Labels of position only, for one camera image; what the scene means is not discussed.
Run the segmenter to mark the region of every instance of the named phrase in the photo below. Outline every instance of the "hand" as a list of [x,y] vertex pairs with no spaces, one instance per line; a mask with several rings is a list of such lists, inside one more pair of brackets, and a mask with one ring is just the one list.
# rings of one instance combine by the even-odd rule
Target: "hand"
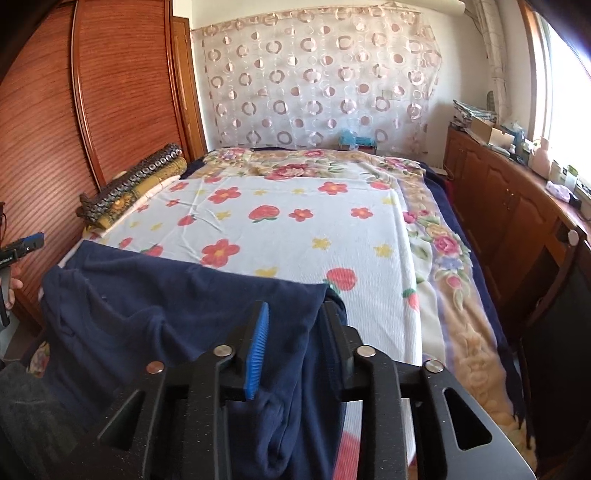
[[7,310],[12,310],[12,307],[14,307],[14,291],[22,288],[22,281],[20,281],[18,278],[15,278],[20,274],[21,268],[17,265],[13,265],[10,278],[10,289],[8,290],[8,299],[4,299],[4,305],[6,306]]

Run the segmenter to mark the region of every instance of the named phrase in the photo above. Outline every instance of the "pink vase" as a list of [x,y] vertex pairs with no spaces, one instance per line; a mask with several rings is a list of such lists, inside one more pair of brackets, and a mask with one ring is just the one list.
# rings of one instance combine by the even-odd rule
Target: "pink vase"
[[552,168],[552,161],[548,156],[549,147],[550,143],[548,140],[542,137],[541,145],[538,150],[535,151],[534,157],[530,161],[530,168],[546,180],[550,178],[550,170]]

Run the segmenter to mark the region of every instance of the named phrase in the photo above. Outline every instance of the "gray fabric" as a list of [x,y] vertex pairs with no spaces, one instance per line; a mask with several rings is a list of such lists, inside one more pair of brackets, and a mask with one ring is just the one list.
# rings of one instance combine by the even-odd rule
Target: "gray fabric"
[[63,460],[84,434],[74,418],[18,362],[0,372],[0,428],[39,480]]

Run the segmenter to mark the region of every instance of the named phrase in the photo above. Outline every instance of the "metal screw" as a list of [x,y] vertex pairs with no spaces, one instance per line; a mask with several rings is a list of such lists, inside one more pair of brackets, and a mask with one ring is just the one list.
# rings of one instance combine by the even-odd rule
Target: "metal screw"
[[213,349],[213,354],[216,356],[228,356],[232,354],[232,347],[229,345],[218,345]]
[[150,362],[146,366],[146,371],[152,375],[162,373],[164,371],[164,364],[162,362]]
[[429,370],[432,374],[438,374],[443,372],[443,364],[439,360],[427,360],[425,362],[425,368]]
[[374,356],[375,348],[369,345],[362,345],[357,348],[357,353],[361,356]]

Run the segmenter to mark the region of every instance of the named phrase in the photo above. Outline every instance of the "person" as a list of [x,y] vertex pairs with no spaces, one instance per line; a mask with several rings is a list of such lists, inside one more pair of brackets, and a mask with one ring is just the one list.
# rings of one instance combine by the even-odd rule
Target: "person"
[[[20,267],[12,266],[5,299],[7,310],[14,307],[14,291],[23,287],[17,278],[21,271]],[[0,371],[0,392],[0,435],[6,438],[35,480],[48,480],[53,465],[74,449],[84,430],[40,379],[29,374],[20,362],[11,362]],[[2,478],[5,468],[1,463],[5,459],[6,455],[0,452]]]

